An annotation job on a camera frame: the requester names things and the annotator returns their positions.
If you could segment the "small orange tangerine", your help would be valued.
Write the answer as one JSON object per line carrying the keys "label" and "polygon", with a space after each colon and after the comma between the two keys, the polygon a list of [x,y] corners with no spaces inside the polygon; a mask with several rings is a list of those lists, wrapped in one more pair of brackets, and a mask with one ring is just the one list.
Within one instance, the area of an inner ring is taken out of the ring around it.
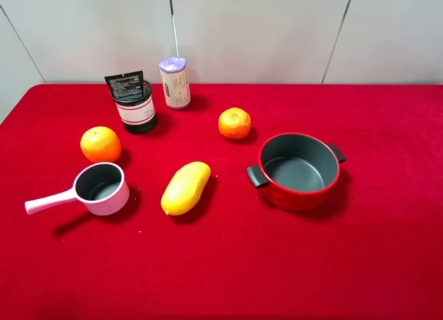
{"label": "small orange tangerine", "polygon": [[251,117],[245,110],[231,107],[220,114],[218,129],[226,139],[243,139],[251,130]]}

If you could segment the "yellow mango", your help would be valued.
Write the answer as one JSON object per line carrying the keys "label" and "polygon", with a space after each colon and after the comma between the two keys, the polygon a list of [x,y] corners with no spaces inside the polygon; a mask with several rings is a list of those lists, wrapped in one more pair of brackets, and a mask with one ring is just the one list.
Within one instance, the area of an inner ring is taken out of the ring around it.
{"label": "yellow mango", "polygon": [[161,198],[166,215],[183,215],[200,200],[211,174],[210,166],[202,161],[190,162],[176,171]]}

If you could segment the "red velvet tablecloth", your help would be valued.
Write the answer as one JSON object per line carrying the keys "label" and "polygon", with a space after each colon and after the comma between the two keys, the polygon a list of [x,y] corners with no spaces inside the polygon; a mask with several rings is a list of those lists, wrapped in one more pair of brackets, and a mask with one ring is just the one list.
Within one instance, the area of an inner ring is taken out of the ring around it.
{"label": "red velvet tablecloth", "polygon": [[[1,124],[2,319],[441,319],[442,87],[192,85],[187,109],[153,89],[158,125],[127,133],[105,85],[37,85]],[[249,113],[243,139],[220,114]],[[120,137],[131,197],[107,217],[71,202],[35,215],[88,165],[82,134]],[[246,169],[300,132],[346,156],[307,213],[268,205]],[[178,169],[202,161],[200,200],[166,215]]]}

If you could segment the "black mesh pen holder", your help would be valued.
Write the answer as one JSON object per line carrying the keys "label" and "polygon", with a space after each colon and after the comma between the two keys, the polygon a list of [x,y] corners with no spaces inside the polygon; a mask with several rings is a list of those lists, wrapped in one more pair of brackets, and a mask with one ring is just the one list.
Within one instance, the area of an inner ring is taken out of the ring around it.
{"label": "black mesh pen holder", "polygon": [[131,134],[142,134],[153,130],[158,122],[152,99],[152,84],[143,81],[143,97],[136,100],[118,100],[111,95],[116,104],[125,130]]}

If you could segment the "purple garbage bag roll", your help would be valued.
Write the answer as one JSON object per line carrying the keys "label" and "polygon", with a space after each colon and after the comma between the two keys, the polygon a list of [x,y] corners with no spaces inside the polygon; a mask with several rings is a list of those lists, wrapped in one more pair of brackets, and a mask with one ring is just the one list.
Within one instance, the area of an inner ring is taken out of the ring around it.
{"label": "purple garbage bag roll", "polygon": [[173,56],[159,62],[166,105],[171,109],[184,109],[191,101],[187,74],[187,61],[184,57]]}

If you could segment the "large orange fruit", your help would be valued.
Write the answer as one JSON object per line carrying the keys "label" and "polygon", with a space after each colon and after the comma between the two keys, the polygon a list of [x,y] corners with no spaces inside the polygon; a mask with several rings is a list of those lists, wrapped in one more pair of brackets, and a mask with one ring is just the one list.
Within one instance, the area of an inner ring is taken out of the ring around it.
{"label": "large orange fruit", "polygon": [[112,129],[97,126],[82,135],[80,149],[92,163],[115,162],[121,155],[122,145]]}

